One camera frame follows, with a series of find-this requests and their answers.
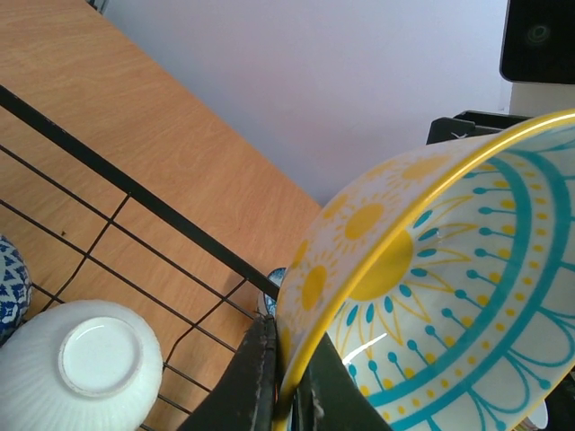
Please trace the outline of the yellow rimmed bowl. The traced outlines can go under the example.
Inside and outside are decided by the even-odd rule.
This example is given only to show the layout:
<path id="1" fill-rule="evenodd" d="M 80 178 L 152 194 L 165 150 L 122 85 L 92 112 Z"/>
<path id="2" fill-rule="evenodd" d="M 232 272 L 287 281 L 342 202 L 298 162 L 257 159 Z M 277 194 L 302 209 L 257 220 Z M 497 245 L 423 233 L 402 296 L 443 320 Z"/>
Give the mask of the yellow rimmed bowl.
<path id="1" fill-rule="evenodd" d="M 574 366 L 574 113 L 395 156 L 310 225 L 279 289 L 273 426 L 321 338 L 395 430 L 510 430 Z"/>

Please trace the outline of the white ceramic bowl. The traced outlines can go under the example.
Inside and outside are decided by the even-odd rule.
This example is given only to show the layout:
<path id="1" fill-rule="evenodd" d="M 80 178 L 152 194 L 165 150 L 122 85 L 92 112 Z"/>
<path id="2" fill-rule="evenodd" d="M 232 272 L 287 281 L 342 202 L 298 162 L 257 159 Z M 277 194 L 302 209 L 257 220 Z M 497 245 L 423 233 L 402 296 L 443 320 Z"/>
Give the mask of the white ceramic bowl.
<path id="1" fill-rule="evenodd" d="M 63 303 L 1 347 L 3 430 L 136 430 L 162 382 L 159 341 L 118 303 Z"/>

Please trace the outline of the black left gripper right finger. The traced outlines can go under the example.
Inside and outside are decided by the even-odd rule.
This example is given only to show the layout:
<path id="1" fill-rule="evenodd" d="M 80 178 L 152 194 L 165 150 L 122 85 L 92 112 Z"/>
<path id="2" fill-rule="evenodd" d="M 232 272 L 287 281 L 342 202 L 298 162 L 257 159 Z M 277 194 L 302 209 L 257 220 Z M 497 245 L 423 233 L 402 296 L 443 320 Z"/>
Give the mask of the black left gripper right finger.
<path id="1" fill-rule="evenodd" d="M 390 426 L 351 380 L 328 335 L 314 351 L 296 390 L 293 430 L 385 431 Z"/>

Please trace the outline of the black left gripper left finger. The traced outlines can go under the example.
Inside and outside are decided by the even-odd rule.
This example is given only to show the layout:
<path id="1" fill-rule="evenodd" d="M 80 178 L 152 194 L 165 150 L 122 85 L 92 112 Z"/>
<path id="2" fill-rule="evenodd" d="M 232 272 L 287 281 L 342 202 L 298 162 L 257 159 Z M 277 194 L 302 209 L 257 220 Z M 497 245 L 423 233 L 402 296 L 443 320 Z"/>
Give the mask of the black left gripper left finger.
<path id="1" fill-rule="evenodd" d="M 268 431 L 276 402 L 278 336 L 272 315 L 259 315 L 221 379 L 179 426 L 190 431 Z"/>

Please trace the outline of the black wire dish rack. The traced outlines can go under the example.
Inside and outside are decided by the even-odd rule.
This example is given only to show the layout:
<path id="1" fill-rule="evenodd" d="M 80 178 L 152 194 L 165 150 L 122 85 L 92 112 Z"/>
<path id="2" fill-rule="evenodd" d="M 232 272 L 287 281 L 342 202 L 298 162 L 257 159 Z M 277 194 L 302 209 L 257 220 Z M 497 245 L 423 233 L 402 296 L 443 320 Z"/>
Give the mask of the black wire dish rack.
<path id="1" fill-rule="evenodd" d="M 174 430 L 222 377 L 277 288 L 92 148 L 1 91 L 1 232 L 31 272 L 30 315 L 127 306 L 154 330 L 163 380 L 142 427 Z"/>

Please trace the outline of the blue patterned bowl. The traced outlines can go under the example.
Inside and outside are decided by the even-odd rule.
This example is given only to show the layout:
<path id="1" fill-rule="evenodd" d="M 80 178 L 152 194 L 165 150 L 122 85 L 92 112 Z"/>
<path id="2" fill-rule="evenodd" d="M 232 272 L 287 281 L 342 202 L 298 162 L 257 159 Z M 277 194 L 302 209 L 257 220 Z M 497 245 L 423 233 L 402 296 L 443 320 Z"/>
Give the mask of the blue patterned bowl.
<path id="1" fill-rule="evenodd" d="M 1 235 L 1 345 L 22 324 L 31 305 L 31 277 L 22 254 Z"/>

